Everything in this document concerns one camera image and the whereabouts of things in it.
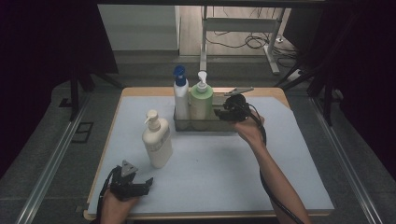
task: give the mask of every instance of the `person's right arm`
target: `person's right arm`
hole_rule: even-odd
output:
[[[242,122],[233,123],[232,125],[238,131],[239,135],[250,145],[250,148],[259,163],[262,176],[275,197],[289,208],[289,210],[303,223],[311,223],[303,202],[297,192],[269,154],[266,145],[262,141],[262,134],[256,122],[252,118],[248,118]],[[273,202],[272,204],[280,223],[295,223],[276,204]]]

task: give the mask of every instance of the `forearm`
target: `forearm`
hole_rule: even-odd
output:
[[[265,144],[263,142],[250,144],[250,147],[252,148],[260,165],[262,176],[275,197],[289,208],[289,210],[303,223],[311,223],[303,202],[294,190],[293,186],[290,184],[289,180],[283,175],[282,171],[269,154]],[[273,207],[280,223],[295,223],[274,203]]]

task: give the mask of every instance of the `beige pump dispenser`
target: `beige pump dispenser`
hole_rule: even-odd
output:
[[[171,132],[166,119],[158,117],[156,110],[149,110],[145,121],[148,127],[143,132],[142,139],[151,165],[162,168],[172,156]]]

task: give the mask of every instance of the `black fabric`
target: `black fabric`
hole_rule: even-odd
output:
[[[396,27],[392,1],[370,1],[336,62],[346,117],[396,178]]]
[[[118,73],[106,30],[93,1],[1,1],[0,176],[43,117],[52,89],[72,66]]]

